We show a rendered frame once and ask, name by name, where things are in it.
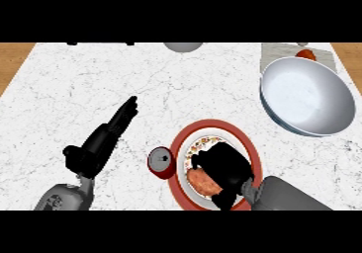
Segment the red rimmed white plate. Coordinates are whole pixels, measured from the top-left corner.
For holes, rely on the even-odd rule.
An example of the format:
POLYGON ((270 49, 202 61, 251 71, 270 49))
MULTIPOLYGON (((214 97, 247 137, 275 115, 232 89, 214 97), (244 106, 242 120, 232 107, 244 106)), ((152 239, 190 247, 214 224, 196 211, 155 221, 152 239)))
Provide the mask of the red rimmed white plate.
POLYGON ((254 173, 253 186, 258 187, 263 180, 258 152, 242 130, 220 120, 201 120, 192 123, 182 129, 171 145, 177 169, 176 175, 168 180, 174 198, 186 211, 217 211, 210 197, 198 193, 186 178, 190 156, 199 150, 207 151, 217 142, 226 142, 250 161, 254 173))

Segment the large white bowl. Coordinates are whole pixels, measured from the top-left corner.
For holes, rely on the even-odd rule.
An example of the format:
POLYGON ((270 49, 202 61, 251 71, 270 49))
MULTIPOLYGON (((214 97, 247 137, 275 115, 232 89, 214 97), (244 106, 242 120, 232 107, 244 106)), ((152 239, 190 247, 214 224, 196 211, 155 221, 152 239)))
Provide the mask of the large white bowl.
POLYGON ((331 136, 353 123, 356 106, 347 85, 323 64, 306 58, 288 56, 269 63, 260 100, 275 123, 298 135, 331 136))

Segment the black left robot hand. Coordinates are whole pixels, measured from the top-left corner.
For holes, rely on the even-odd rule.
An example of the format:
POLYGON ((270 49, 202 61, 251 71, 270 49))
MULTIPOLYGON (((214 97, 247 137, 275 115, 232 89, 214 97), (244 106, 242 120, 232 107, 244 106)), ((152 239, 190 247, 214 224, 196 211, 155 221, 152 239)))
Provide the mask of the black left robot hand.
POLYGON ((111 157, 118 138, 136 115, 137 97, 131 96, 117 110, 109 122, 102 124, 90 134, 83 146, 69 145, 62 150, 65 167, 81 177, 93 179, 100 173, 111 157))

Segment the small orange red vegetable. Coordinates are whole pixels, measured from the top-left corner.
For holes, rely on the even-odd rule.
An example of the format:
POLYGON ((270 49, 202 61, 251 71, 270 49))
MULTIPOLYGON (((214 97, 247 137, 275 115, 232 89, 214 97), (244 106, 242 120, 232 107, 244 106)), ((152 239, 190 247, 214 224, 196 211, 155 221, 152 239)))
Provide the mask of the small orange red vegetable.
POLYGON ((316 60, 315 54, 309 49, 303 49, 297 53, 297 57, 306 58, 309 60, 316 60))

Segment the grey round object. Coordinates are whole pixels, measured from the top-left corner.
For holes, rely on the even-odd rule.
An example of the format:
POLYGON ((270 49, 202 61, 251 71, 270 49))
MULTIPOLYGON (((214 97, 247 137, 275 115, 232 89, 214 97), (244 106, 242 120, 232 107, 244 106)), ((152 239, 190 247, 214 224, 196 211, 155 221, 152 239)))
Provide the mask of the grey round object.
POLYGON ((167 42, 165 47, 174 52, 186 53, 201 47, 201 42, 167 42))

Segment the red can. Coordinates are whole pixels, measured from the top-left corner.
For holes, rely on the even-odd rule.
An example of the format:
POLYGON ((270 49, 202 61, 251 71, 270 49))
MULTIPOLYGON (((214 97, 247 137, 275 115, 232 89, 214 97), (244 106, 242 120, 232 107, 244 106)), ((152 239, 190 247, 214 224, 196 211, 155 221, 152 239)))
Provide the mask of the red can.
POLYGON ((148 168, 155 176, 164 180, 168 180, 174 176, 177 171, 176 159, 165 147, 159 146, 151 151, 148 168))

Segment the grey cloth mat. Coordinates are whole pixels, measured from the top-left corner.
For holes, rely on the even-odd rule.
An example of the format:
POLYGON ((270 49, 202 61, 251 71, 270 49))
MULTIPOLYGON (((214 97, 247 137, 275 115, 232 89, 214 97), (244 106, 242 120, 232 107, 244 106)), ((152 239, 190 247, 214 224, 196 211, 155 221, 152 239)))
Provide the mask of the grey cloth mat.
MULTIPOLYGON (((264 71, 267 65, 279 58, 295 56, 303 50, 298 45, 291 45, 278 42, 261 43, 261 59, 260 59, 260 71, 264 71)), ((335 63, 332 53, 326 50, 312 48, 310 49, 316 61, 323 64, 332 71, 335 71, 335 63)))

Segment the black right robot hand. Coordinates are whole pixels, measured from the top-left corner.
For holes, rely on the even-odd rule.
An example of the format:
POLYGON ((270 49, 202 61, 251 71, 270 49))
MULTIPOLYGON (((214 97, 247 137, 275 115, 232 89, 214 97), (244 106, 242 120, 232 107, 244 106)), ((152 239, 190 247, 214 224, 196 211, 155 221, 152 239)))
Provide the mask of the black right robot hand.
POLYGON ((190 165, 192 168, 201 167, 221 188, 220 193, 211 196, 211 201, 223 211, 233 207, 236 196, 242 196, 250 204, 254 203, 257 191, 251 188, 251 164, 226 142, 217 142, 207 151, 199 150, 190 157, 190 165))

